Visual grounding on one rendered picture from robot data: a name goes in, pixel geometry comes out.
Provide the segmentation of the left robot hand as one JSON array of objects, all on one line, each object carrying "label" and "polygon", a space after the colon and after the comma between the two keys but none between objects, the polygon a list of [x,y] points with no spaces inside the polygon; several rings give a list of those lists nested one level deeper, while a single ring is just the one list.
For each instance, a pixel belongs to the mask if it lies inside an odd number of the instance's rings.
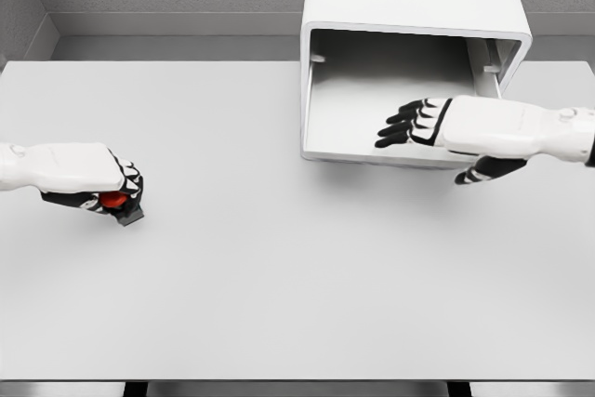
[{"label": "left robot hand", "polygon": [[47,203],[108,214],[99,203],[102,192],[133,194],[144,190],[135,164],[103,143],[50,143],[27,150],[33,186]]}]

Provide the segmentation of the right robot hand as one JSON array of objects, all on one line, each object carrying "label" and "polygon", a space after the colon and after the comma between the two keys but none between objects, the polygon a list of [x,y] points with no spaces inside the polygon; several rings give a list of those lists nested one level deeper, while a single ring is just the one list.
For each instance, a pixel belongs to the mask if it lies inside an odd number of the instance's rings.
[{"label": "right robot hand", "polygon": [[472,155],[475,162],[456,175],[455,184],[478,183],[517,171],[541,152],[542,117],[536,106],[503,99],[467,95],[419,99],[386,120],[375,146],[415,143]]}]

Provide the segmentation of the load switch with red knob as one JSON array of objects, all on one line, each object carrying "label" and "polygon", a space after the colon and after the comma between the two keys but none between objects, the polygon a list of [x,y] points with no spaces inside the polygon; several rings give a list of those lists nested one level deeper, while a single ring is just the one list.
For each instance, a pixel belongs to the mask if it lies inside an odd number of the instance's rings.
[{"label": "load switch with red knob", "polygon": [[124,192],[102,192],[99,203],[122,226],[128,226],[144,217],[140,205],[141,193],[127,194]]}]

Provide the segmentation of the white cabinet drawer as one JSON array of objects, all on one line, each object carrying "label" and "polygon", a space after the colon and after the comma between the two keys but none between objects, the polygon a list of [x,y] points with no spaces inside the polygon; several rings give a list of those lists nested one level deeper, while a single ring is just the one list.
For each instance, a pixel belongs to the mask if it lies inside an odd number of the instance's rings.
[{"label": "white cabinet drawer", "polygon": [[477,72],[467,60],[428,62],[309,62],[300,68],[301,154],[307,160],[422,169],[457,169],[472,157],[415,143],[376,147],[386,120],[411,101],[457,95],[498,98],[493,73]]}]

